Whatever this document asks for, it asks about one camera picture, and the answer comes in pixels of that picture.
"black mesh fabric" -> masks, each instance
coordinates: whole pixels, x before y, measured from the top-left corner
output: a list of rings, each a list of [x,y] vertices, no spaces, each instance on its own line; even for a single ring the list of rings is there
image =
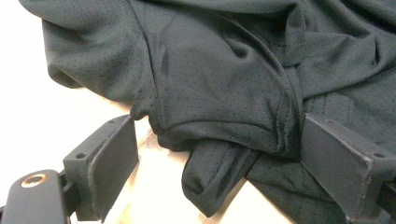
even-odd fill
[[[132,103],[161,146],[192,150],[183,189],[212,192],[188,196],[207,215],[246,175],[298,223],[345,222],[298,162],[304,112],[396,150],[393,0],[20,2],[43,19],[51,78]]]

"white surface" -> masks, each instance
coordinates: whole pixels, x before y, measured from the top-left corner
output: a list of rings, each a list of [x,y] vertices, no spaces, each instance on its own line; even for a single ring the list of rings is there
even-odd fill
[[[53,82],[47,74],[40,19],[18,1],[0,1],[0,28],[3,205],[15,180],[42,169],[61,171],[65,155],[129,108]],[[181,190],[188,155],[158,147],[146,119],[136,123],[136,131],[141,162],[106,223],[290,223],[248,182],[240,183],[230,206],[226,203],[218,214],[205,217]]]

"garment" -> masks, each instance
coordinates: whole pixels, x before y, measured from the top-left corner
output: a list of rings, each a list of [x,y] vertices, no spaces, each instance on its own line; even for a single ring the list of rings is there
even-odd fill
[[[225,185],[246,175],[299,223],[345,221],[299,163],[304,112],[396,150],[394,1],[20,2],[43,19],[51,78],[132,103],[161,146],[213,151],[212,168],[231,155]]]

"perforated fabric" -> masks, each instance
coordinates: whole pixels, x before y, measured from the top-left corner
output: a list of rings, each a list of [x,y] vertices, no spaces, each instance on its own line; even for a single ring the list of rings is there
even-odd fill
[[[163,147],[259,150],[247,177],[298,223],[344,221],[298,162],[303,112],[396,150],[392,0],[21,3],[43,19],[55,81],[133,103]]]

